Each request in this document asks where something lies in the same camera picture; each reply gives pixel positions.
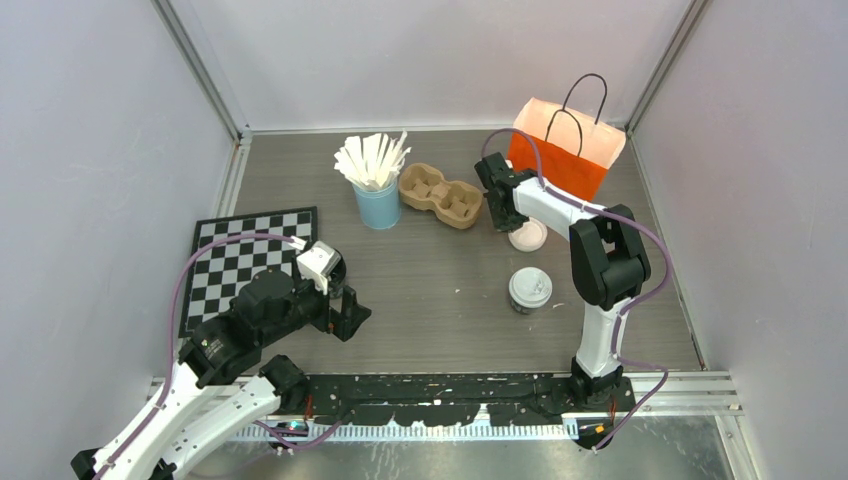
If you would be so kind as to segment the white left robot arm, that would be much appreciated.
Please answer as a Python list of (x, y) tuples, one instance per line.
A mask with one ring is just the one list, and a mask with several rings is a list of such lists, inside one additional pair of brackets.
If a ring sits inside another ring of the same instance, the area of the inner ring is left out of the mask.
[(247, 424), (277, 410), (300, 411), (309, 381), (287, 356), (277, 355), (223, 404), (204, 407), (246, 370), (265, 347), (307, 326), (349, 340), (370, 317), (353, 288), (341, 284), (342, 306), (298, 272), (265, 270), (240, 289), (227, 311), (197, 326), (179, 351), (169, 377), (136, 417), (99, 449), (77, 453), (80, 479), (182, 479)]

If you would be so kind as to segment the black paper coffee cup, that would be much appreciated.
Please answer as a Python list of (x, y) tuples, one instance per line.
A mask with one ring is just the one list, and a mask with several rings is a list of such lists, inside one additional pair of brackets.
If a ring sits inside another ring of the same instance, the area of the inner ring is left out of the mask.
[(510, 302), (511, 308), (521, 315), (532, 315), (532, 314), (538, 313), (545, 306), (544, 303), (541, 303), (539, 305), (527, 306), (527, 305), (522, 304), (521, 302), (519, 302), (515, 298), (510, 298), (509, 302)]

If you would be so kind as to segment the white coffee cup lid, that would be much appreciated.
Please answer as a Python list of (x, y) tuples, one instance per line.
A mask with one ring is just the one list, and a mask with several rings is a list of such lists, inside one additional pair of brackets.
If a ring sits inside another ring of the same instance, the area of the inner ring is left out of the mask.
[(508, 283), (510, 298), (515, 298), (524, 305), (546, 304), (553, 291), (550, 276), (536, 267), (525, 267), (516, 271)]

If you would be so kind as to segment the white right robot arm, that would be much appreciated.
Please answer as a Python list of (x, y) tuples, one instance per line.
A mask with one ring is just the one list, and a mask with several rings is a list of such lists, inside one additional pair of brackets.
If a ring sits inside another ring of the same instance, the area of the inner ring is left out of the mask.
[(570, 392), (580, 408), (598, 409), (623, 376), (619, 349), (628, 316), (625, 308), (651, 275), (631, 210), (581, 200), (531, 169), (516, 172), (500, 153), (482, 158), (474, 169), (497, 230), (515, 231), (534, 218), (568, 241), (571, 278), (585, 302)]

